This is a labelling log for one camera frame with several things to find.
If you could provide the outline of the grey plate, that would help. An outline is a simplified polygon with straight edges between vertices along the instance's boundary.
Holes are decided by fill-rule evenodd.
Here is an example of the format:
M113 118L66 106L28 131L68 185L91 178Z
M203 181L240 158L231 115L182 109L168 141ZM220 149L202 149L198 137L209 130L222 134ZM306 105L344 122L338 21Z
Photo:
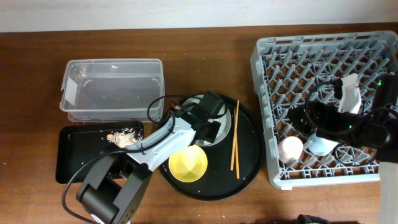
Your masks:
M184 100L182 105L186 106L189 103L199 103L200 99L203 98L203 94L202 95L195 95L195 97L197 97L197 98L189 98L187 100ZM226 137L226 135L229 133L229 130L231 128L231 113L229 112L229 109L227 109L226 106L224 105L222 107L222 109L220 109L218 115L222 115L225 111L227 111L227 113L224 114L222 117L217 118L217 119L210 119L209 120L209 122L216 121L216 122L219 122L221 124L220 128L218 130L218 133L216 135L215 141L213 143L211 143L211 142L208 142L206 140L197 139L195 141L195 144L197 146L200 146L200 147L214 146L215 144L218 144L219 142L221 142Z

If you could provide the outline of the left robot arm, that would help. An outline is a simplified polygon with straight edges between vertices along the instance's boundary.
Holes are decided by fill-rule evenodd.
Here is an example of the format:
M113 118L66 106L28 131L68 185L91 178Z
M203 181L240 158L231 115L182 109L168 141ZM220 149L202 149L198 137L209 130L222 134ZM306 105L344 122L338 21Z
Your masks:
M129 223L139 207L153 171L172 154L198 139L214 141L220 122L227 113L225 106L178 106L167 114L167 121L150 136L124 148L106 146L103 153L82 168L88 173L80 185L76 200L92 218L85 218L68 208L66 195L62 206L73 217L87 223Z

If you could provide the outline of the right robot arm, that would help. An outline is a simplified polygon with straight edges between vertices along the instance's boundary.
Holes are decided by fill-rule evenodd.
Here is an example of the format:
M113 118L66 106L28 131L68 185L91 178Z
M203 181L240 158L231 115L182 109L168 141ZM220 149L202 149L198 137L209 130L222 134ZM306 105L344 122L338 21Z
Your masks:
M292 126L304 135L312 129L316 135L338 146L368 147L376 150L379 161L381 204L379 223L397 223L397 75L381 75L376 84L370 112L352 113L361 106L358 74L326 82L332 85L339 106L313 101L312 95L322 84L313 87L305 103L289 109Z

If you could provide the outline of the gold candy wrapper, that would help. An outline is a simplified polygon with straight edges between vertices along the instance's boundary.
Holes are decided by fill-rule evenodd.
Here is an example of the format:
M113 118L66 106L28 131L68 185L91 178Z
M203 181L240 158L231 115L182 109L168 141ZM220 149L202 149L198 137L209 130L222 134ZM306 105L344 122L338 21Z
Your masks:
M182 111L183 106L177 100L170 101L170 109L174 112Z

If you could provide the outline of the light blue cup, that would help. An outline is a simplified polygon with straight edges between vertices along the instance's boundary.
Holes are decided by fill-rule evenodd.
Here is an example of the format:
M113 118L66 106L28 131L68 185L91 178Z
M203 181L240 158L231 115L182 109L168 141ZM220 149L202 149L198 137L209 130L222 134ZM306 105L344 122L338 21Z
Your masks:
M316 156L326 156L338 144L335 141L330 141L325 138L318 137L315 133L308 137L312 144L308 147L311 153Z

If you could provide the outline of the yellow bowl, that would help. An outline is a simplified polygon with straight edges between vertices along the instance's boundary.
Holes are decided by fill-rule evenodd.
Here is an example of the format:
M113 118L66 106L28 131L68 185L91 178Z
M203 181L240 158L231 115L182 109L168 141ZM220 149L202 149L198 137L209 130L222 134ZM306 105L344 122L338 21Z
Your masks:
M172 176L185 183L200 179L205 174L207 167L206 153L197 145L178 151L169 158L169 170Z

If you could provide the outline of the food scraps pile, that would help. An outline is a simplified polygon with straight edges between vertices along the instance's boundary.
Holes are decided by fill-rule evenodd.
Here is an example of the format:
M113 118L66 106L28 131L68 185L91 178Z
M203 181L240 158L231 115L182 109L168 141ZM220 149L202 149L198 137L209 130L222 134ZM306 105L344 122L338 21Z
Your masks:
M144 138L141 129L124 128L120 131L111 131L102 140L107 140L120 148L133 145Z

